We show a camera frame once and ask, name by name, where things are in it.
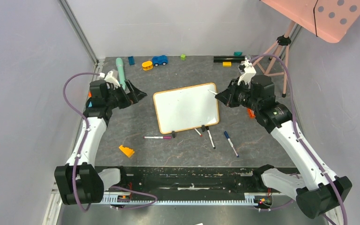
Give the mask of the mint green toy pen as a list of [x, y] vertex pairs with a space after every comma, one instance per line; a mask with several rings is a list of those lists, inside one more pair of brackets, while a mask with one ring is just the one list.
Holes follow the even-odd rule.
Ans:
[[122, 86], [122, 88], [124, 90], [126, 90], [126, 82], [125, 82], [125, 72], [124, 72], [124, 63], [122, 58], [116, 58], [115, 60], [116, 63], [116, 67], [117, 67], [117, 71], [118, 71], [118, 78], [119, 78], [119, 83]]

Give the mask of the pink tripod stand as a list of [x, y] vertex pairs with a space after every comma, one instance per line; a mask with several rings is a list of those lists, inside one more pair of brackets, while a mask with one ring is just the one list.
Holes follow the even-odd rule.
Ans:
[[[283, 76], [283, 98], [287, 96], [288, 73], [286, 72], [285, 67], [288, 66], [290, 45], [292, 43], [290, 36], [295, 26], [296, 23], [294, 21], [291, 21], [286, 32], [283, 35], [278, 36], [274, 44], [264, 52], [265, 56], [270, 61], [266, 68], [264, 68], [260, 63], [263, 57], [256, 59], [256, 61], [252, 63], [253, 66], [258, 66], [258, 68], [263, 72], [264, 75]], [[276, 61], [280, 63], [283, 71], [272, 73], [271, 70], [274, 67]]]

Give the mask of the black cylinder tube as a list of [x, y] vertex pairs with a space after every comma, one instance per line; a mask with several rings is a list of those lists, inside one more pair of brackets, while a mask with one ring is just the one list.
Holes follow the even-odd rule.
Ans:
[[231, 63], [241, 63], [245, 61], [245, 56], [214, 56], [213, 62], [214, 63], [222, 63], [222, 62], [231, 62]]

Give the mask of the blue capped marker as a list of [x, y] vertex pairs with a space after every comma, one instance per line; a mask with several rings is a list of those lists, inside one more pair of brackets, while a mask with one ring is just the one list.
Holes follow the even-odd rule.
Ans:
[[230, 139], [230, 136], [229, 136], [228, 132], [227, 132], [227, 131], [224, 131], [224, 135], [225, 135], [227, 141], [229, 142], [232, 150], [234, 151], [236, 157], [239, 158], [240, 156], [239, 156], [239, 154], [237, 153], [237, 151], [236, 151], [236, 149], [235, 149], [235, 147], [234, 147], [234, 144], [232, 143], [232, 141], [231, 141], [231, 139]]

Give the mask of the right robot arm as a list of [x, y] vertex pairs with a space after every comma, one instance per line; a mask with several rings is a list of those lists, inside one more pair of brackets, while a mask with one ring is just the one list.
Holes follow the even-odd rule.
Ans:
[[351, 181], [346, 176], [339, 177], [316, 154], [299, 131], [291, 111], [276, 101], [275, 85], [270, 77], [255, 75], [250, 82], [233, 79], [215, 98], [227, 107], [252, 110], [256, 121], [284, 148], [301, 175], [297, 179], [272, 165], [264, 165], [253, 171], [255, 190], [271, 188], [285, 194], [311, 219], [336, 207], [346, 217], [344, 200], [352, 188]]

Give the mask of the orange toy brick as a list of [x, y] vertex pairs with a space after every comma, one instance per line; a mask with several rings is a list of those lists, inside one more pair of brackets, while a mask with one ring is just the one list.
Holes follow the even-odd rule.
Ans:
[[249, 118], [251, 118], [251, 119], [254, 119], [255, 118], [255, 113], [254, 113], [254, 111], [253, 110], [251, 110], [251, 109], [247, 109], [247, 112], [248, 112], [248, 116], [249, 116]]

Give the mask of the pink perforated panel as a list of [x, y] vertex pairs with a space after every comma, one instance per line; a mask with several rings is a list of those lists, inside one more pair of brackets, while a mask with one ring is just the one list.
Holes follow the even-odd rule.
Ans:
[[264, 0], [328, 43], [338, 43], [360, 16], [360, 0]]

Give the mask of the yellow oval toy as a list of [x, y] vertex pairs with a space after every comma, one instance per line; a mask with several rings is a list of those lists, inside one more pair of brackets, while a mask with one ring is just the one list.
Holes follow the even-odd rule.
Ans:
[[145, 61], [145, 62], [142, 63], [142, 69], [144, 71], [151, 70], [151, 69], [153, 69], [153, 67], [154, 67], [154, 64], [153, 64], [153, 62], [151, 60]]

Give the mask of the black capped marker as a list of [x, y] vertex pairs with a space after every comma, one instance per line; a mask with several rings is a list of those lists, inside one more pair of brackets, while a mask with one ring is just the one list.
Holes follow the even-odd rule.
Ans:
[[210, 132], [209, 126], [206, 126], [205, 128], [206, 128], [206, 131], [207, 131], [207, 133], [208, 133], [208, 136], [209, 136], [209, 139], [210, 139], [210, 143], [211, 143], [213, 149], [216, 149], [216, 146], [215, 146], [215, 143], [214, 143], [214, 141], [213, 141], [213, 137], [212, 137], [212, 134], [211, 134], [211, 132]]

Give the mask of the white board orange frame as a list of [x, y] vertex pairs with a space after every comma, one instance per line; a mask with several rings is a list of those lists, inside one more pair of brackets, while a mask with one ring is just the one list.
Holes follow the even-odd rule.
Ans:
[[153, 94], [160, 133], [166, 135], [216, 125], [220, 122], [217, 92], [213, 82], [165, 90]]

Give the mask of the purple capped marker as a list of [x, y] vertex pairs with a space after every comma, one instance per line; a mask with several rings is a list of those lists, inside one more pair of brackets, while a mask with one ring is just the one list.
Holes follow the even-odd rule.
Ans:
[[170, 140], [172, 139], [171, 136], [144, 136], [144, 139], [164, 139], [164, 140]]

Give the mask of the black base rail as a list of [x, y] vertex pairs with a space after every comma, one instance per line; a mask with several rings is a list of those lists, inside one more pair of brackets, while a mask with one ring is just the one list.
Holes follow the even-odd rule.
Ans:
[[244, 194], [278, 193], [258, 184], [253, 167], [117, 167], [121, 182], [105, 192], [123, 200], [241, 200]]

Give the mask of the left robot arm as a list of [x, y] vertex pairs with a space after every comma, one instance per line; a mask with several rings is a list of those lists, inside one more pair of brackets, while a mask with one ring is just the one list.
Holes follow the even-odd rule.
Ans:
[[128, 177], [120, 168], [97, 172], [95, 159], [101, 138], [106, 131], [113, 109], [124, 109], [138, 103], [147, 94], [125, 81], [129, 92], [118, 82], [105, 80], [90, 83], [90, 97], [82, 113], [82, 129], [75, 149], [63, 166], [56, 167], [54, 177], [65, 205], [99, 203], [104, 192], [113, 187], [123, 191]]

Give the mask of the yellow small brick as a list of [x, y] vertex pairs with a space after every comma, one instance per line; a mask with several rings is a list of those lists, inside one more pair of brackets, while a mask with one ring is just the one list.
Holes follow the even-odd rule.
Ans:
[[222, 62], [222, 66], [223, 67], [231, 67], [232, 63], [231, 62]]

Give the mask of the yellow toy wedge block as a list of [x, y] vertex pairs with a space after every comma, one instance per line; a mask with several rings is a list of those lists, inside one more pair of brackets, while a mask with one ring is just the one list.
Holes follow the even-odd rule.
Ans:
[[123, 154], [125, 154], [128, 158], [132, 157], [135, 151], [132, 148], [125, 147], [123, 145], [119, 146], [119, 149]]

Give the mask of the blue toy car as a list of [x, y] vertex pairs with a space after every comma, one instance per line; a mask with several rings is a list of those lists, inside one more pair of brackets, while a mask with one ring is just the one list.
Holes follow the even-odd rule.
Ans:
[[158, 67], [160, 65], [167, 65], [168, 57], [166, 55], [154, 56], [154, 57], [152, 57], [152, 64], [155, 67]]

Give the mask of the dark blue small brick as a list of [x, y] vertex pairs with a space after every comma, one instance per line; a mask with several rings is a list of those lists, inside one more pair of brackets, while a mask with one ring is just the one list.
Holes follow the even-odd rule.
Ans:
[[133, 56], [129, 56], [128, 57], [128, 62], [129, 62], [129, 65], [134, 65], [135, 64], [135, 59], [134, 59], [134, 57]]

